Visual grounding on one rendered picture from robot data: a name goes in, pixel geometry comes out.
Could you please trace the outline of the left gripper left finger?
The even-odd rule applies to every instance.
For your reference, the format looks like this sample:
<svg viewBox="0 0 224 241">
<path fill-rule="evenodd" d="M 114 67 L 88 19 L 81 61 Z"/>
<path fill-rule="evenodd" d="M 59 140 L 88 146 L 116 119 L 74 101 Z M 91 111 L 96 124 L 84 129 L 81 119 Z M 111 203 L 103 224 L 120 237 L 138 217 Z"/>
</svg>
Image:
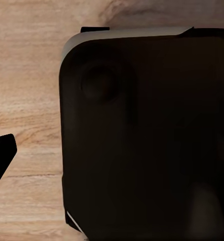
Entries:
<svg viewBox="0 0 224 241">
<path fill-rule="evenodd" d="M 17 145 L 13 134 L 0 136 L 0 179 L 17 153 Z"/>
</svg>

